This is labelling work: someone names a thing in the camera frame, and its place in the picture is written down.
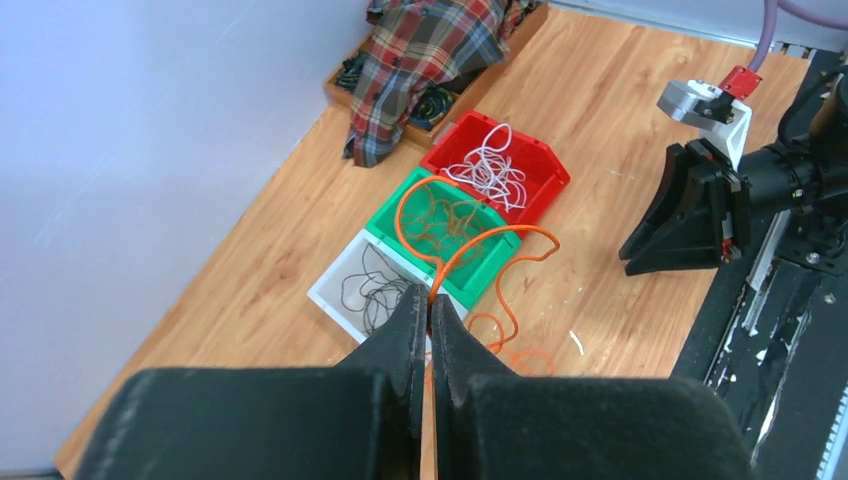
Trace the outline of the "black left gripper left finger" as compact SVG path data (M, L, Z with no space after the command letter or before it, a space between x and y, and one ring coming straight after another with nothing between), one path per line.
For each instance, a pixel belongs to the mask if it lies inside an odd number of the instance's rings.
M152 368L98 423L79 479L416 479L427 290L330 367Z

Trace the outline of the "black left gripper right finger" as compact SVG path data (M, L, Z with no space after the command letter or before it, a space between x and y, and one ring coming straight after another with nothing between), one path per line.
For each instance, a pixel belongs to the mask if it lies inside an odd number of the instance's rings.
M522 376L430 307L440 479L748 479L726 404L691 380Z

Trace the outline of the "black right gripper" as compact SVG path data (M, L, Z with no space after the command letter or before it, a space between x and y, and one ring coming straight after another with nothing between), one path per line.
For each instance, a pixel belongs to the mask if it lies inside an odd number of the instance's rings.
M659 187L619 249L628 276L716 268L751 242L750 183L706 139L666 149Z

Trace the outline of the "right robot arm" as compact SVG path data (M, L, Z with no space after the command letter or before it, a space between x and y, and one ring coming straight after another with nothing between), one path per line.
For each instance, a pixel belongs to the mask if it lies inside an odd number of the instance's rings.
M701 135L671 144L658 189L620 247L629 276L716 268L741 257L758 217L847 202L846 67L800 93L778 139L744 151L751 110L731 87L674 80L658 105Z

